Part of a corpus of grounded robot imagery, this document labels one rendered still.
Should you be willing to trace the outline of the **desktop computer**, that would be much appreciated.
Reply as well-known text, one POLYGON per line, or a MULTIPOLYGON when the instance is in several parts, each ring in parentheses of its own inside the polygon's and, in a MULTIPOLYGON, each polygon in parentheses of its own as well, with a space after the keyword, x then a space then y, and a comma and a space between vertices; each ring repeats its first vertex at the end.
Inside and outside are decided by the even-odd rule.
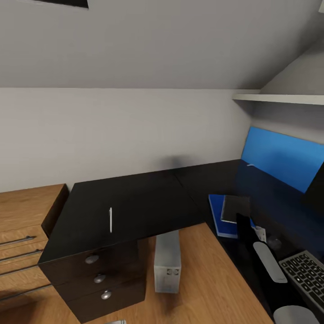
POLYGON ((155 237, 155 293, 178 294, 181 273, 179 230, 155 237))

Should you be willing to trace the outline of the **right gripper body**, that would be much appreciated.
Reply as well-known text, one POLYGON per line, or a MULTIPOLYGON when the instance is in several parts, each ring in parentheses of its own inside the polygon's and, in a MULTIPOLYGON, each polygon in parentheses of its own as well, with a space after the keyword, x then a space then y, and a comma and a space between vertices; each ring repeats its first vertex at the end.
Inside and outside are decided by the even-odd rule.
POLYGON ((243 241, 244 234, 247 233, 254 233, 252 227, 250 218, 247 217, 236 217, 236 224, 237 224, 237 232, 238 232, 238 239, 240 242, 243 241))

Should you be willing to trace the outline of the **notebook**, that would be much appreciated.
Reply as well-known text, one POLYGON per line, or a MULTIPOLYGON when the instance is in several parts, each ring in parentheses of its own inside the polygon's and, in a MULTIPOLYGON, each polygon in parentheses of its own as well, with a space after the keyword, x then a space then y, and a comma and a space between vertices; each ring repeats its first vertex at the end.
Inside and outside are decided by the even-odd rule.
POLYGON ((222 220, 236 224, 237 213, 250 218, 249 197, 224 195, 222 220))

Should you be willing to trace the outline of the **folder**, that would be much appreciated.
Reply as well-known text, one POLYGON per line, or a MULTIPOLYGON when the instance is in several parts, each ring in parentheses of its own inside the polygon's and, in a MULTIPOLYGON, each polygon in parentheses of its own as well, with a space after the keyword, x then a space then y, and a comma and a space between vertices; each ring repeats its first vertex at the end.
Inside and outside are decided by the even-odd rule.
MULTIPOLYGON (((214 222, 216 225, 217 236, 238 239, 237 224, 221 221, 223 210, 224 195, 208 195, 214 222)), ((251 227, 256 227, 252 217, 250 217, 251 227)))

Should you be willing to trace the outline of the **monitor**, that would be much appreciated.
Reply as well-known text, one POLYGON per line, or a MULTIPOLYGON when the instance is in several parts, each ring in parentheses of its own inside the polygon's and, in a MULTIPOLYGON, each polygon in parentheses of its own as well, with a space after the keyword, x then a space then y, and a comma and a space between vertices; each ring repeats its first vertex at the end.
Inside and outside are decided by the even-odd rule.
POLYGON ((324 162, 299 203, 324 218, 324 162))

